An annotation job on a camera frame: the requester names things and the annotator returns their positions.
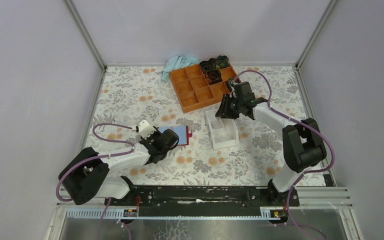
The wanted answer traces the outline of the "red leather card holder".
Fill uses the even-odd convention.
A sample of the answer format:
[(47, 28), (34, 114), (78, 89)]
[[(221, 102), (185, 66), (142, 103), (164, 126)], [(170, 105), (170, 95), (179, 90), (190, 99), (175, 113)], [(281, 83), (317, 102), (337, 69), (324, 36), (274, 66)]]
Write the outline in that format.
[(167, 129), (175, 132), (179, 137), (179, 146), (187, 146), (190, 143), (190, 138), (193, 134), (190, 132), (189, 127), (187, 125), (179, 125), (179, 126), (160, 126), (157, 128), (160, 132), (164, 132)]

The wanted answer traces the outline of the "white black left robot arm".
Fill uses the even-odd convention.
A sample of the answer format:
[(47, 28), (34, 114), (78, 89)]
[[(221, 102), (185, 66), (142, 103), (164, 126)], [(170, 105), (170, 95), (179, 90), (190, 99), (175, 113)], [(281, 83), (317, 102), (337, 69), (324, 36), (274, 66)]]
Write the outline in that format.
[(124, 206), (132, 204), (135, 192), (131, 181), (125, 176), (110, 175), (164, 160), (178, 146), (179, 136), (171, 129), (161, 132), (154, 126), (148, 131), (137, 126), (129, 126), (128, 130), (137, 132), (140, 141), (123, 141), (129, 147), (121, 152), (99, 154), (92, 147), (81, 150), (58, 176), (57, 199), (83, 205), (94, 197), (105, 197), (115, 198)]

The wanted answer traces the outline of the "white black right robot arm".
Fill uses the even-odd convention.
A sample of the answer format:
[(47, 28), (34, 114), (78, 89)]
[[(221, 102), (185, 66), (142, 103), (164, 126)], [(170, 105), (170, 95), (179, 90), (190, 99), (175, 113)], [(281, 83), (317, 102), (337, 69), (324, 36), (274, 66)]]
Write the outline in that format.
[(284, 165), (267, 184), (267, 201), (273, 206), (287, 199), (287, 192), (296, 185), (304, 171), (326, 158), (323, 139), (317, 134), (318, 124), (313, 118), (298, 121), (275, 110), (263, 97), (257, 98), (248, 82), (233, 86), (223, 94), (216, 117), (236, 120), (244, 115), (278, 133), (282, 140)]

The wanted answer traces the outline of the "stack of white cards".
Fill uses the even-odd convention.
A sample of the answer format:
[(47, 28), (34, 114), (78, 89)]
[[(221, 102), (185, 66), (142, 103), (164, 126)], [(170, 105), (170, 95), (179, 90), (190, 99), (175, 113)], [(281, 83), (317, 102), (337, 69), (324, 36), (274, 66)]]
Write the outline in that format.
[(225, 124), (221, 119), (212, 120), (210, 125), (213, 129), (222, 129), (225, 127)]

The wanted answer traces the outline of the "white card box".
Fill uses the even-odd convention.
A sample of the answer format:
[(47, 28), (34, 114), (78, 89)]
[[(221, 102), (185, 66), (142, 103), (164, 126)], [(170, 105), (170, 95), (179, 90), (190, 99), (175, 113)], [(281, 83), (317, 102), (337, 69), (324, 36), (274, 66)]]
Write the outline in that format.
[[(206, 125), (209, 129), (209, 138), (214, 150), (229, 148), (239, 144), (239, 131), (236, 122), (233, 119), (216, 117), (216, 109), (205, 111)], [(224, 128), (213, 129), (211, 121), (221, 119), (224, 123)]]

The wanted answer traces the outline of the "rolled tie green pattern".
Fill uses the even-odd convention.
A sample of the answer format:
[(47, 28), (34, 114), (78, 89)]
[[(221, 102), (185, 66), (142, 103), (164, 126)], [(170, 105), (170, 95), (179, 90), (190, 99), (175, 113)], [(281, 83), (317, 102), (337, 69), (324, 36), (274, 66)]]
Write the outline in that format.
[(240, 81), (238, 81), (237, 79), (235, 79), (234, 77), (230, 77), (226, 82), (225, 82), (225, 85), (228, 87), (228, 88), (231, 88), (237, 84), (239, 84)]

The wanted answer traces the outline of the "rolled tie orange pattern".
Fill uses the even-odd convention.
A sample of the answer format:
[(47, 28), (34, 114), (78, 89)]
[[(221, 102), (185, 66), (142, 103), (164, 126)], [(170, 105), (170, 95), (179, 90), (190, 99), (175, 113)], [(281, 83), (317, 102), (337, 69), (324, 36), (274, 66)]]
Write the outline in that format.
[(211, 69), (205, 73), (206, 81), (209, 85), (217, 84), (223, 81), (222, 74), (218, 69)]

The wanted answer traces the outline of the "rolled tie yellow green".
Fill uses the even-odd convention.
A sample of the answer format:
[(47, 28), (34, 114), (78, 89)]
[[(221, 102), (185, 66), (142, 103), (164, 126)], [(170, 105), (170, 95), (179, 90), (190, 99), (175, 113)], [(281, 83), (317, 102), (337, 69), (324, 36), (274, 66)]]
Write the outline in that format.
[(215, 66), (217, 69), (225, 69), (230, 66), (230, 60), (226, 55), (219, 55), (215, 60)]

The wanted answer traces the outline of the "orange wooden compartment tray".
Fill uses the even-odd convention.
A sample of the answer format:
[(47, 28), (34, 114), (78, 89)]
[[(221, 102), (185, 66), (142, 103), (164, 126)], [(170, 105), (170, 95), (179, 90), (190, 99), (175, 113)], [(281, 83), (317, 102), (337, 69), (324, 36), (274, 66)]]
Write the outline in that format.
[(169, 72), (169, 78), (184, 113), (192, 112), (222, 101), (224, 94), (231, 91), (228, 80), (237, 76), (231, 65), (219, 70), (221, 82), (210, 83), (199, 64), (187, 66)]

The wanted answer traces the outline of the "rolled tie dark striped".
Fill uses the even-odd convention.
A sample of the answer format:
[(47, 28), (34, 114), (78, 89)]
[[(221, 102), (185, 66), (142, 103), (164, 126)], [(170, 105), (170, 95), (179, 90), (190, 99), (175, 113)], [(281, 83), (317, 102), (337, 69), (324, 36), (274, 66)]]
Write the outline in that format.
[(208, 60), (203, 60), (199, 63), (199, 67), (204, 75), (207, 74), (208, 71), (214, 70), (217, 68), (216, 58), (210, 58)]

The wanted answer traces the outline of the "floral patterned table mat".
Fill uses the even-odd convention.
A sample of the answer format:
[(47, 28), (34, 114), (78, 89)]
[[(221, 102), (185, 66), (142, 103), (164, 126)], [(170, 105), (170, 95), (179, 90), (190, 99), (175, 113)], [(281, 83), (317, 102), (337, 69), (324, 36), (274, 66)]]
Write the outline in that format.
[(157, 127), (187, 126), (188, 145), (178, 146), (156, 163), (122, 169), (136, 185), (264, 186), (283, 165), (280, 136), (267, 125), (241, 116), (239, 144), (215, 150), (205, 108), (184, 113), (174, 86), (162, 80), (161, 66), (110, 66), (92, 118), (96, 133), (85, 145), (100, 154), (119, 153), (140, 137), (127, 129), (140, 120)]

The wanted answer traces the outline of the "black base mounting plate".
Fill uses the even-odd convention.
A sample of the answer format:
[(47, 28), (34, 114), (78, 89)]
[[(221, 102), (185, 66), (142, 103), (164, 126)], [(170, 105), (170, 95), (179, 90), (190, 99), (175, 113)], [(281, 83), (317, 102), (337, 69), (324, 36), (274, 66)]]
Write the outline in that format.
[(133, 207), (140, 217), (257, 217), (261, 209), (298, 207), (298, 193), (274, 193), (265, 186), (138, 185), (111, 207)]

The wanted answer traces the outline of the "light blue cloth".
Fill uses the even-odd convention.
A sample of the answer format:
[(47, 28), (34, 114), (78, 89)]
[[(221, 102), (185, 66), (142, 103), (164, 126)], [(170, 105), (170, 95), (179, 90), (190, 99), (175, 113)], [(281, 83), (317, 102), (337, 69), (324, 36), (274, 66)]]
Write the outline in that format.
[(197, 57), (186, 57), (183, 55), (176, 55), (171, 57), (162, 71), (161, 80), (167, 82), (170, 78), (169, 73), (174, 70), (179, 70), (185, 67), (189, 67), (198, 64), (199, 59)]

